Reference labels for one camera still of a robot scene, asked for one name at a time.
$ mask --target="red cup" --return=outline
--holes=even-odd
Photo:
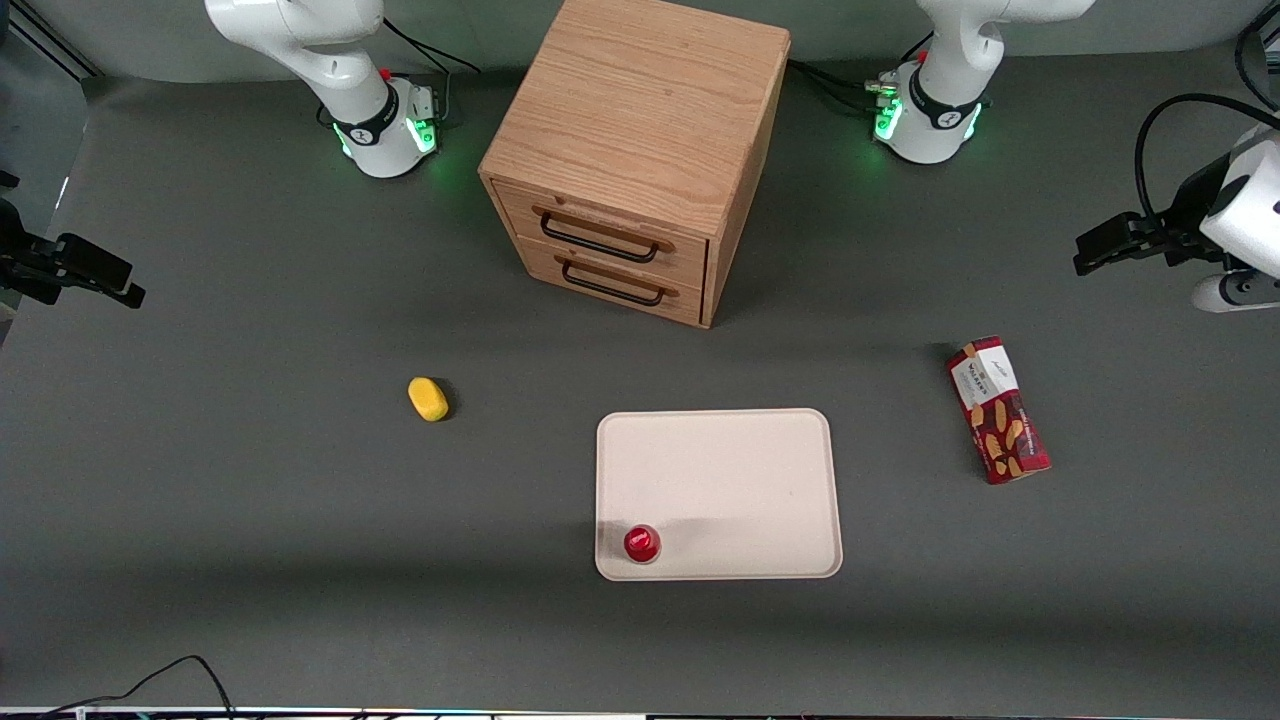
[[[658,557],[658,552],[662,551],[662,539],[658,537],[658,530],[652,527],[636,525],[627,530],[626,538],[622,539],[622,547],[632,562],[644,565]]]

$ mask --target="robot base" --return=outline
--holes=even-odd
[[[399,96],[396,120],[376,145],[348,142],[338,128],[342,151],[366,176],[394,178],[412,170],[436,149],[435,100],[431,88],[417,87],[404,78],[388,81]]]
[[[879,85],[895,90],[888,96],[888,105],[876,117],[872,137],[888,145],[904,160],[936,165],[950,160],[973,137],[982,105],[969,118],[957,118],[952,128],[934,128],[929,115],[911,101],[910,94],[899,90],[906,87],[906,81],[919,67],[913,61],[881,74]]]
[[[1206,313],[1280,307],[1280,281],[1254,270],[1211,275],[1196,283],[1192,305]]]

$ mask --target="drawer handle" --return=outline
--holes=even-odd
[[[549,223],[549,222],[552,222],[552,214],[550,213],[543,213],[543,222],[541,222],[543,234],[545,234],[547,237],[550,237],[550,238],[562,240],[564,242],[568,242],[571,245],[576,245],[579,247],[585,247],[588,250],[594,250],[596,252],[604,252],[605,255],[612,255],[614,258],[621,258],[623,260],[630,260],[631,263],[653,263],[653,259],[658,256],[658,243],[657,242],[653,243],[653,246],[649,249],[649,252],[646,252],[644,255],[639,255],[639,254],[635,254],[635,252],[627,252],[626,250],[618,250],[616,247],[609,247],[608,245],[600,245],[599,242],[586,240],[585,237],[577,237],[576,234],[568,234],[567,232],[561,232],[558,229],[553,229],[553,228],[550,228],[550,227],[547,225],[547,223]]]
[[[564,278],[564,282],[567,282],[568,284],[576,284],[577,287],[585,287],[586,290],[593,290],[595,292],[603,292],[604,295],[608,295],[611,297],[617,297],[618,300],[626,300],[627,302],[635,302],[636,305],[640,305],[640,306],[644,306],[644,307],[657,307],[658,304],[662,302],[662,296],[666,293],[666,291],[662,290],[660,287],[658,288],[658,296],[657,297],[640,297],[639,295],[631,295],[630,292],[622,292],[621,290],[613,290],[612,287],[607,287],[607,286],[603,286],[603,284],[599,284],[599,283],[594,283],[591,281],[584,281],[581,278],[575,278],[573,275],[568,274],[568,272],[573,266],[573,264],[570,263],[568,260],[562,260],[562,263],[564,263],[564,265],[561,268],[561,275]]]

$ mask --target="gray table surface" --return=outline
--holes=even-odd
[[[1071,269],[1146,111],[1239,96],[1228,55],[1012,59],[938,168],[788,78],[710,332],[524,274],[475,174],[516,76],[385,182],[301,83],[91,87],[54,224],[148,296],[27,304],[0,354],[0,697],[200,652],[242,705],[1276,716],[1280,314],[1193,310],[1208,265]],[[1248,124],[1171,113],[1156,196]],[[942,368],[996,333],[1056,462],[1002,488]],[[831,420],[838,575],[596,574],[600,418],[776,406]]]

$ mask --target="yellow object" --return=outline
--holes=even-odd
[[[408,383],[408,400],[413,409],[428,423],[444,419],[449,414],[449,401],[444,398],[440,386],[431,378],[413,378]]]

